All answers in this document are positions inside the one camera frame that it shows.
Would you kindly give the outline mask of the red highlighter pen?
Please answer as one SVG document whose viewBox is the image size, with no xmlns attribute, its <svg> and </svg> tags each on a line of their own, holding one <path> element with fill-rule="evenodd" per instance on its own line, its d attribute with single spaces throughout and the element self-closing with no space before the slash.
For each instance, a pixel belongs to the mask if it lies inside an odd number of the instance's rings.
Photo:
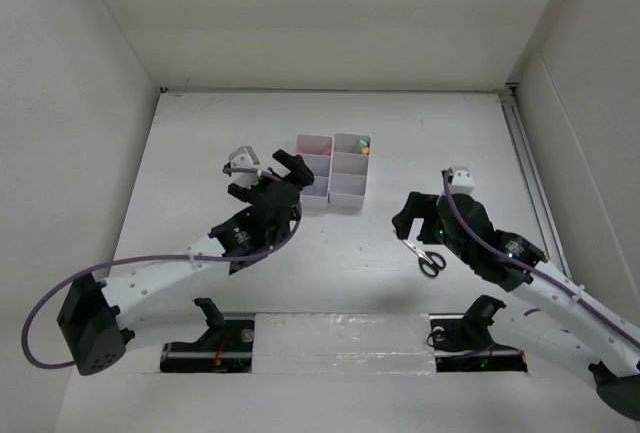
<svg viewBox="0 0 640 433">
<path fill-rule="evenodd" d="M 330 156 L 330 142 L 298 142 L 296 144 L 296 152 L 298 154 Z"/>
</svg>

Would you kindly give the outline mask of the black handled scissors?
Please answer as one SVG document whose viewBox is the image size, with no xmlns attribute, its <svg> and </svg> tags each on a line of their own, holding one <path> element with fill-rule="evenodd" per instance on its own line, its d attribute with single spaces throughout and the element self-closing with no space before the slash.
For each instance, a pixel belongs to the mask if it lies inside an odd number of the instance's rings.
<svg viewBox="0 0 640 433">
<path fill-rule="evenodd" d="M 426 278 L 435 279 L 446 268 L 445 258 L 437 252 L 421 250 L 408 239 L 402 239 L 401 242 L 416 255 L 419 269 Z"/>
</svg>

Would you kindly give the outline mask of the green capped correction tape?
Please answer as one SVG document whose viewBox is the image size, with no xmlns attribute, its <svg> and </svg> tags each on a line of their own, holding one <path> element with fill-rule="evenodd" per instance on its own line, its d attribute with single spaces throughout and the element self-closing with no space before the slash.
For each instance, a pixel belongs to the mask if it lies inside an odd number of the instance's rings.
<svg viewBox="0 0 640 433">
<path fill-rule="evenodd" d="M 360 154 L 361 149 L 364 148 L 364 147 L 369 147 L 370 148 L 369 142 L 367 140 L 364 140 L 364 139 L 359 139 L 356 142 L 356 144 L 354 145 L 353 152 L 355 154 Z"/>
</svg>

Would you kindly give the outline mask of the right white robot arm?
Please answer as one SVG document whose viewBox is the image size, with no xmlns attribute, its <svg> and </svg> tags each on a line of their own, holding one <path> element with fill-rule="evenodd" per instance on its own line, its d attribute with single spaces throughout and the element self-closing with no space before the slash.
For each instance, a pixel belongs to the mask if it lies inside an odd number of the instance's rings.
<svg viewBox="0 0 640 433">
<path fill-rule="evenodd" d="M 638 327 L 586 294 L 527 239 L 494 228 L 484 206 L 464 191 L 412 192 L 392 219 L 397 239 L 415 252 L 428 278 L 446 261 L 410 241 L 417 219 L 419 242 L 446 247 L 482 280 L 528 305 L 481 295 L 461 317 L 433 322 L 427 339 L 434 349 L 464 363 L 498 346 L 532 353 L 582 380 L 615 412 L 639 419 Z"/>
</svg>

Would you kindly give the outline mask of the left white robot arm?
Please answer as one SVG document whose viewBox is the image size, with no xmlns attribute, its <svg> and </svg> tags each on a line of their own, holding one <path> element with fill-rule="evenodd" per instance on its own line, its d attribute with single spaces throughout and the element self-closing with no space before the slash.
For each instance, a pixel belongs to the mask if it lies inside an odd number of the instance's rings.
<svg viewBox="0 0 640 433">
<path fill-rule="evenodd" d="M 300 224 L 300 194 L 315 180 L 301 156 L 278 150 L 273 158 L 285 174 L 261 169 L 249 147 L 230 155 L 223 167 L 233 179 L 228 192 L 246 206 L 182 252 L 128 274 L 100 281 L 87 274 L 71 283 L 57 322 L 81 375 L 146 346 L 215 351 L 225 342 L 224 316 L 205 288 L 282 248 Z"/>
</svg>

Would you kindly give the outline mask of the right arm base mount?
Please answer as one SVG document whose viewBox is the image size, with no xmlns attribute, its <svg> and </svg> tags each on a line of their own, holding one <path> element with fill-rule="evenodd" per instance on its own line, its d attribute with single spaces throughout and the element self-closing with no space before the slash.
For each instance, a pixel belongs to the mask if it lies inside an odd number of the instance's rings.
<svg viewBox="0 0 640 433">
<path fill-rule="evenodd" d="M 505 307 L 501 300 L 481 295 L 464 313 L 431 314 L 426 345 L 434 351 L 436 372 L 527 373 L 524 353 L 496 343 L 489 333 L 493 317 Z"/>
</svg>

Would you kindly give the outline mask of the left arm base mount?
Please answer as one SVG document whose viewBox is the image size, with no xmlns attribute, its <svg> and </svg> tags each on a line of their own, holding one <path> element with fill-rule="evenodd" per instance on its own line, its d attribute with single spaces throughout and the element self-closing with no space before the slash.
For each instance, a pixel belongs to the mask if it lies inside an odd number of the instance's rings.
<svg viewBox="0 0 640 433">
<path fill-rule="evenodd" d="M 224 315 L 210 298 L 198 298 L 194 303 L 204 314 L 207 329 L 193 342 L 165 344 L 160 371 L 175 374 L 250 373 L 255 314 Z"/>
</svg>

